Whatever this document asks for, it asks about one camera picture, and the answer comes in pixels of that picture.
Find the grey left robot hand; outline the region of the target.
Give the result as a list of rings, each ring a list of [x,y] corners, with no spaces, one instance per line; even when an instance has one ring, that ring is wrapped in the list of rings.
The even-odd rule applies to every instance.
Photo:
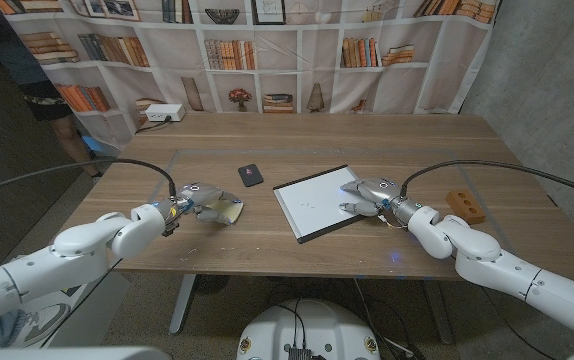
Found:
[[[244,203],[237,196],[212,184],[194,182],[176,191],[175,197],[153,203],[165,221],[163,236],[171,235],[185,215],[195,214],[198,220],[229,226],[243,210]]]

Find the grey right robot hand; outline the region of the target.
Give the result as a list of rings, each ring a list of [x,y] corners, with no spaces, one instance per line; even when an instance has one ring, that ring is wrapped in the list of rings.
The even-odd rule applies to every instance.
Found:
[[[401,188],[385,178],[364,178],[341,186],[344,192],[361,196],[357,203],[341,203],[339,209],[367,217],[387,215],[407,227],[419,209],[413,200],[402,195]]]

